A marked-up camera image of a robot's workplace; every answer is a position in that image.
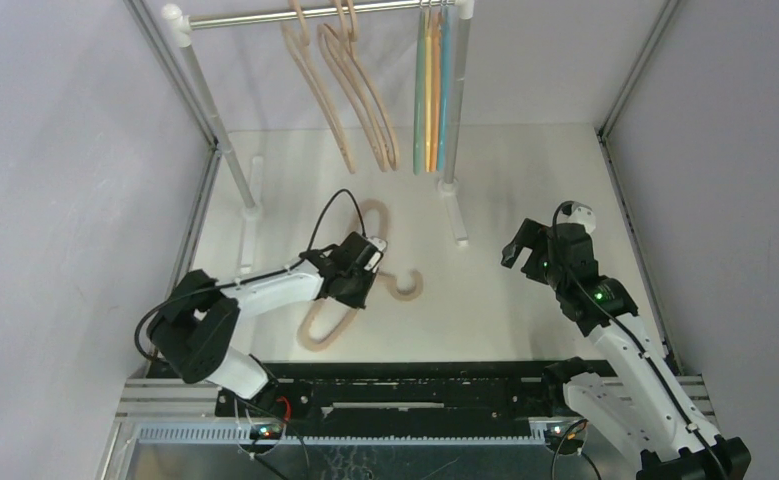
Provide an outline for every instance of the white table surface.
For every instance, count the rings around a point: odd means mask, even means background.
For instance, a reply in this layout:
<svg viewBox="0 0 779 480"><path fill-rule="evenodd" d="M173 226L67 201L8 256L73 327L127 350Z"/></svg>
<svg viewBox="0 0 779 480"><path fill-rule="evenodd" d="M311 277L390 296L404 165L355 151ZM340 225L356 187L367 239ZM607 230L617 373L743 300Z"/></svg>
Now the white table surface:
<svg viewBox="0 0 779 480"><path fill-rule="evenodd" d="M346 187L362 202L385 202L391 214L389 250L383 269L418 269L424 293L400 303L375 285L367 308L327 350L302 348L295 332L309 303L290 305L256 319L241 319L234 345L267 361L425 362L585 359L601 356L559 311L550 288L500 266L501 249L525 217L548 224L563 200L590 205L598 217L592 234L601 273L618 278L659 341L634 252L605 161L588 124L463 127L457 164L459 202L470 245L453 242L436 174L415 176L410 165L412 133L398 131L405 158L398 172L381 173L361 131L350 138L359 165L350 175L329 131L235 132L231 138L244 168L265 158L264 217L257 268L294 258L309 240L321 208ZM241 200L222 162L203 225L193 268L219 279L236 272ZM338 243L354 211L340 197L325 217L316 245ZM376 228L368 216L366 225ZM325 306L314 336L341 319L344 308Z"/></svg>

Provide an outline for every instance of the red wire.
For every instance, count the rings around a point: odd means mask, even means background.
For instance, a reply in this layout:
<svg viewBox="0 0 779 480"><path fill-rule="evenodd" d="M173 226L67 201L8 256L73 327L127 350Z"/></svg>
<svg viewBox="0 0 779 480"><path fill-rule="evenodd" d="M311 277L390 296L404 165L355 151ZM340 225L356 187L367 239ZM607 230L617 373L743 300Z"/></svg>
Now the red wire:
<svg viewBox="0 0 779 480"><path fill-rule="evenodd" d="M286 414L283 415L283 420L289 421L290 418L292 418L292 404L289 403L289 400L286 397L277 397L277 402L283 402L286 404Z"/></svg>

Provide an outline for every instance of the robotic arm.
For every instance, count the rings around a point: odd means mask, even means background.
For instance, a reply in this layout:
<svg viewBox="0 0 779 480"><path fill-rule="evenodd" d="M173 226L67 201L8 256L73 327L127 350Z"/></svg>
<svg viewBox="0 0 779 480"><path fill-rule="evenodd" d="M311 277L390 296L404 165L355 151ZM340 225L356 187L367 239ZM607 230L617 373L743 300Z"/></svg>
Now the robotic arm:
<svg viewBox="0 0 779 480"><path fill-rule="evenodd" d="M569 221L557 224L560 211ZM511 268L522 249L527 278L554 289L560 309L610 363L633 406L608 394L601 377L580 358L550 366L543 382L550 410L574 411L640 469L638 480L741 479L751 455L739 438L725 440L698 410L651 343L636 304L618 280L598 274L589 233L589 207L566 202L552 227L525 219L502 251Z"/></svg>
<svg viewBox="0 0 779 480"><path fill-rule="evenodd" d="M240 319L291 303L334 298L365 308L387 244L351 233L341 245L308 250L291 266L219 284L203 270L186 274L147 328L147 335L186 383L207 380L245 399L268 375L231 345Z"/></svg>

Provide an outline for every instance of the metal pole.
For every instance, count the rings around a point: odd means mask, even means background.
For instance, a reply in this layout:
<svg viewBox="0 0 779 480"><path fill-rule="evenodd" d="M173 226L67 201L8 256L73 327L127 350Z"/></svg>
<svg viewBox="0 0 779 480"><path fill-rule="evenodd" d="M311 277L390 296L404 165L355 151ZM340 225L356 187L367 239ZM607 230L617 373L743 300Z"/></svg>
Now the metal pole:
<svg viewBox="0 0 779 480"><path fill-rule="evenodd" d="M460 141L460 119L463 110L463 87L466 83L466 57L468 56L468 38L471 29L471 17L459 18L457 22L457 43L454 52L454 82L451 85L451 102L448 105L448 150L445 152L445 173L442 182L454 183L454 170L457 165L457 144Z"/></svg>
<svg viewBox="0 0 779 480"><path fill-rule="evenodd" d="M244 172L242 172L242 167L239 165L239 159L236 158L236 151L233 150L233 144L230 143L230 136L227 134L227 129L224 128L224 122L221 121L221 117L218 115L218 108L212 99L212 92L209 91L209 85L206 83L203 70L201 70L201 65L198 63L198 57L195 55L195 49L192 48L192 44L189 44L181 46L180 52L183 54L183 60L186 61L189 75L195 83L201 105L206 110L206 116L212 125L212 131L218 139L218 148L221 150L221 155L227 161L227 166L230 167L230 173L233 174L233 180L236 181L236 187L239 189L242 201L245 202L245 207L251 210L256 207L256 202L254 202L254 197L251 195L250 188L248 188L248 181Z"/></svg>
<svg viewBox="0 0 779 480"><path fill-rule="evenodd" d="M166 75L174 84L174 89L177 94L180 95L180 99L186 104L186 107L198 124L198 128L203 134L206 141L213 145L215 143L215 134L212 133L212 127L209 125L206 117L204 117L203 108L200 106L197 96L189 86L189 81L183 74L182 70L177 64L177 58L172 53L171 49L163 38L162 30L148 8L145 0L124 0L127 8L130 9L130 13L136 19L139 28L142 30L145 38L151 46L151 49L156 55L157 60L162 64L163 70Z"/></svg>
<svg viewBox="0 0 779 480"><path fill-rule="evenodd" d="M642 76L642 72L645 71L645 66L648 61L654 55L654 51L657 49L657 45L663 38L663 34L666 33L666 28L674 18L675 12L678 10L682 0L666 0L663 5L663 10L660 11L660 15L657 16L657 20L654 22L654 26L651 27L651 33L648 35L648 39L645 40L645 44L642 46L636 61L628 73L627 79L625 79L624 85L619 90L619 95L616 97L616 101L610 108L610 112L604 119L604 123L601 128L598 129L598 136L602 141L606 142L610 137L610 132L613 131L613 127L616 126L616 122L619 121L619 117L630 99L631 93L636 86L637 81Z"/></svg>
<svg viewBox="0 0 779 480"><path fill-rule="evenodd" d="M427 6L429 0L394 0L388 2L372 2L354 5L356 13L383 12L387 10L401 10L406 8L419 8ZM440 2L442 5L453 5L455 0L430 0L432 3ZM345 13L348 7L342 7ZM335 7L309 8L304 9L304 17L332 17L337 15ZM286 20L296 20L298 17L292 10L265 12L265 13L224 13L220 15L191 15L189 16L189 27L192 30L202 30L205 28L232 27L236 25L251 25L254 23L283 22Z"/></svg>

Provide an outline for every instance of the wire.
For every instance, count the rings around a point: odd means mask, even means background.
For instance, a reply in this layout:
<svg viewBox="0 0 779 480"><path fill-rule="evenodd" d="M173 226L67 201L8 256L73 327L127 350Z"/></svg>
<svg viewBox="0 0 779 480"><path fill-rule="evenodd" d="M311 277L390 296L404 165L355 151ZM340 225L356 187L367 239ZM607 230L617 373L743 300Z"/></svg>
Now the wire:
<svg viewBox="0 0 779 480"><path fill-rule="evenodd" d="M146 352L142 348L142 344L139 341L139 335L142 333L142 328L144 327L144 325L148 321L148 319L150 319L157 312L159 312L160 310L162 310L166 306L171 305L174 302L179 302L181 300L185 300L185 299L187 299L189 297L193 297L193 296L199 295L201 293L214 292L216 290L221 290L222 288L228 288L228 287L234 287L234 286L236 286L236 284L231 282L231 283L226 284L226 285L216 285L214 287L201 288L199 290L195 290L193 292L189 292L189 293L186 293L184 295L180 295L178 297L170 297L170 298L166 299L165 301L163 301L162 303L160 303L159 305L153 307L152 309L150 309L148 311L148 313L144 314L142 319L139 320L139 323L136 325L136 333L133 335L133 341L134 341L134 343L136 345L136 350L139 351L139 354L141 356L145 357L146 359L148 359L148 360L150 360L152 362L154 362L156 360L159 360L159 357L157 357L155 355L151 355L148 352Z"/></svg>
<svg viewBox="0 0 779 480"><path fill-rule="evenodd" d="M236 416L236 427L237 427L237 428L238 428L238 430L241 432L241 431L242 431L242 424L241 424L241 423L239 423L239 404L238 404L238 403L236 403L236 401L235 401L235 398L237 398L235 395L233 396L233 398L234 398L234 401L233 401L233 414ZM248 422L250 422L250 423L251 423L251 431L253 431L253 426L254 426L254 424L253 424L253 422L251 421L251 416L250 416L250 414L248 413L247 409L245 409L245 414L248 416ZM257 436L257 438L256 438L256 439L254 439L253 443L251 443L251 448L253 448L254 446L256 446L256 444L257 444L257 442L258 442L258 441L259 441L259 436ZM237 447L239 447L239 450L241 450L241 451L243 451L243 452L247 453L247 454L248 454L248 456L251 458L251 460L256 460L256 461L257 461L257 462L258 462L260 465L262 465L263 467L265 467L266 469L268 469L268 470L269 470L271 473L273 473L273 474L277 475L277 477L279 477L279 478L282 478L283 480L289 480L289 479L288 479L288 478L287 478L285 475L283 475L282 473L280 473L280 471L279 471L279 470L277 470L276 468L274 468L274 466L273 466L273 465L271 465L270 463L266 462L266 461L265 461L265 460L264 460L262 457L260 457L259 455L257 455L257 454L256 454L256 452L254 452L254 451L252 451L252 450L248 450L248 449L246 449L245 447L243 447L243 446L242 446L242 444L239 442L239 439L238 439L238 438L236 439L236 446L237 446Z"/></svg>
<svg viewBox="0 0 779 480"><path fill-rule="evenodd" d="M586 427L586 424L589 423L589 421L585 418L581 418L580 420L576 421L575 423L571 424L569 428L566 429L566 431L563 433L563 436L560 437L560 443L557 445L557 449L554 450L554 457L551 458L551 480L555 480L555 469L557 467L557 457L560 456L560 449L563 448L563 444L566 443L567 439L569 438L569 434L572 433L572 430L578 428L578 427Z"/></svg>
<svg viewBox="0 0 779 480"><path fill-rule="evenodd" d="M309 463L309 452L307 451L307 444L304 443L304 438L292 427L292 425L288 421L278 417L277 415L269 412L268 410L265 410L265 409L262 409L262 408L256 406L252 402L249 402L249 401L245 400L244 398L239 397L238 395L234 394L233 396L236 398L237 401L242 402L242 404L245 405L246 408L253 409L254 411L259 412L262 415L267 415L267 416L277 420L278 422L282 423L283 425L285 425L287 430L291 430L292 433L295 435L295 437L298 439L298 442L300 442L301 447L303 447L303 449L304 449L304 457L307 460L307 471L309 471L310 463Z"/></svg>
<svg viewBox="0 0 779 480"><path fill-rule="evenodd" d="M687 426L692 425L692 420L689 418L689 415L686 413L686 410L684 410L683 406L681 406L680 402L678 401L677 397L675 397L675 394L672 392L671 387L669 386L669 383L666 381L666 378L663 377L662 373L660 373L660 369L657 368L657 364L654 363L654 359L651 356L646 356L646 350L645 347L642 346L642 343L639 341L639 339L636 338L636 335L627 328L618 318L612 316L607 310L604 309L600 304L598 304L597 301L595 301L595 298L589 294L589 292L586 291L586 288L584 288L583 284L580 283L580 280L578 280L577 275L575 275L572 268L565 264L562 261L562 258L560 257L560 253L557 249L557 240L559 240L559 236L557 235L557 218L560 216L560 212L564 211L566 207L574 204L573 201L566 201L561 203L557 209L554 211L554 217L551 220L551 233L554 237L554 241L552 242L552 249L554 254L554 260L557 264L563 265L563 267L566 270L566 274L571 277L572 281L574 281L575 285L578 287L578 289L583 293L586 298L589 299L589 301L592 303L592 305L595 306L601 313L604 314L611 322L613 322L617 327L619 327L625 334L630 338L630 340L633 342L633 344L636 346L637 350L639 350L640 356L648 362L648 365L651 367L651 370L654 372L654 376L657 377L657 380L660 382L660 385L662 385L663 390L666 391L666 395L669 397L669 400L672 401L672 404L675 406L675 409L678 411L678 414L683 418L684 422ZM707 440L704 439L704 436L701 435L701 432L696 429L691 432L693 435L695 435L695 438L698 439L699 443L701 443L701 446L704 447L704 450L707 451L707 453L712 457L713 462L716 464L716 466L719 469L719 474L721 475L721 478L724 480L727 480L728 475L725 472L725 467L722 466L722 462L719 460L719 457L716 456L716 453L713 452L713 449L710 448L710 444L707 443Z"/></svg>
<svg viewBox="0 0 779 480"><path fill-rule="evenodd" d="M354 203L354 208L357 210L357 217L359 217L360 219L360 228L362 228L363 237L367 236L365 233L365 220L363 219L362 211L360 210L360 204L357 203L357 199L354 198L354 194L351 193L350 190L348 190L347 188L342 188L338 190L336 193L334 193L333 196L330 197L330 200L328 200L327 203L324 205L324 208L321 209L321 214L318 216L318 220L315 222L315 228L313 228L312 230L312 235L310 236L310 243L307 245L307 251L312 250L312 246L315 243L315 236L316 234L318 234L318 227L321 226L321 222L324 220L324 214L327 213L327 210L330 208L330 205L333 204L336 198L343 193L346 193L351 198L351 202Z"/></svg>
<svg viewBox="0 0 779 480"><path fill-rule="evenodd" d="M592 459L589 458L589 455L581 452L580 456L586 459L586 463L588 463L589 466L592 467L592 470L595 471L595 476L598 477L598 480L604 480L603 478L601 478L601 472L598 471L598 467L595 466L595 462L593 462Z"/></svg>
<svg viewBox="0 0 779 480"><path fill-rule="evenodd" d="M263 467L267 468L269 472L277 475L278 478L280 478L282 480L289 480L289 478L286 475L283 475L282 473L280 473L280 470L277 470L276 468L274 468L273 465L271 465L270 463L268 463L265 460L263 460L263 458L260 457L259 455L251 455L251 460L255 460L257 463L259 463Z"/></svg>

